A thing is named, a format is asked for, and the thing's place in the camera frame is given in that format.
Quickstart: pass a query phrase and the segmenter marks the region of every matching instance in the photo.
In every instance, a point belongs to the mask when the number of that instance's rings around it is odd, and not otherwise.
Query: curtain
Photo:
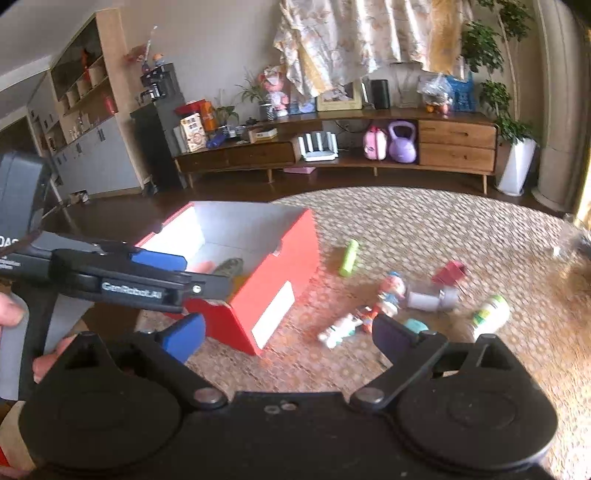
[[[281,0],[274,45],[307,98],[392,63],[450,73],[463,9],[464,0]]]

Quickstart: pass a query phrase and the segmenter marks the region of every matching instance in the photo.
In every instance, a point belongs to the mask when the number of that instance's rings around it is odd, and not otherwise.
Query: purple kettlebell
[[[396,132],[394,131],[394,128],[396,127],[409,127],[411,130],[410,137],[397,137]],[[399,163],[414,162],[417,159],[417,149],[414,146],[414,140],[417,136],[417,129],[414,124],[404,121],[392,122],[388,126],[388,130],[390,131],[390,137],[392,138],[390,147],[388,149],[392,160]]]

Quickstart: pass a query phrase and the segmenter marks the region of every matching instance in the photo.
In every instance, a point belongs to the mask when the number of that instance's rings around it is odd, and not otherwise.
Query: green plant
[[[248,70],[246,71],[244,79],[248,84],[247,86],[235,85],[236,87],[240,87],[242,89],[241,100],[243,102],[246,102],[247,100],[250,100],[251,102],[254,102],[255,100],[264,102],[267,96],[267,91],[264,89],[263,85],[261,85],[261,82],[259,82],[258,79]]]
[[[470,22],[462,32],[462,57],[471,71],[486,67],[489,73],[503,69],[503,55],[496,44],[499,34],[480,22]]]
[[[497,117],[495,123],[501,136],[514,145],[517,142],[523,142],[526,138],[534,138],[531,127],[523,122],[513,120],[509,113],[502,113]]]
[[[480,87],[482,88],[480,93],[480,102],[482,104],[495,111],[497,116],[509,112],[509,102],[512,97],[507,92],[504,83],[487,80]]]
[[[240,123],[240,116],[236,112],[236,106],[234,105],[216,107],[215,112],[216,120],[222,127],[227,125],[228,120],[230,120],[232,117],[236,119],[236,122]]]
[[[531,15],[519,0],[476,0],[482,7],[488,8],[496,15],[501,33],[480,22],[470,22],[462,32],[462,56],[473,72],[480,67],[488,71],[489,80],[482,83],[480,102],[487,108],[488,114],[495,117],[495,123],[500,135],[511,143],[532,138],[529,125],[519,121],[519,96],[517,77],[511,54],[510,41],[520,42],[527,37],[530,27],[527,21]],[[507,92],[503,83],[494,82],[492,75],[495,71],[503,71],[504,60],[497,45],[497,38],[501,37],[507,51],[507,61],[513,82],[513,95]],[[509,113],[509,104],[513,100],[514,117]]]

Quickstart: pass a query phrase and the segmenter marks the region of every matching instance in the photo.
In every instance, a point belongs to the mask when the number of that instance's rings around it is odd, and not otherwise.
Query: carpet
[[[498,332],[556,407],[559,430],[544,466],[557,478],[591,477],[591,266],[550,256],[561,220],[483,197],[398,187],[356,187],[279,200],[314,210],[322,264],[260,357],[208,339],[188,366],[227,394],[330,391],[347,396],[385,367],[363,333],[328,350],[316,335],[359,304],[371,303],[391,270],[426,280],[448,260],[470,268],[460,306],[449,314],[402,312],[452,340],[456,326],[491,294],[511,305]],[[351,238],[360,244],[356,270],[337,269]],[[165,316],[143,312],[139,325],[162,329]]]

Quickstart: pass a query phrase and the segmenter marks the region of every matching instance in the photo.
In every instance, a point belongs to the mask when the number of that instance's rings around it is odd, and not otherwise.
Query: green toy
[[[357,250],[359,249],[359,242],[355,239],[349,241],[347,251],[345,252],[345,259],[340,267],[339,274],[341,277],[350,277],[357,258]]]

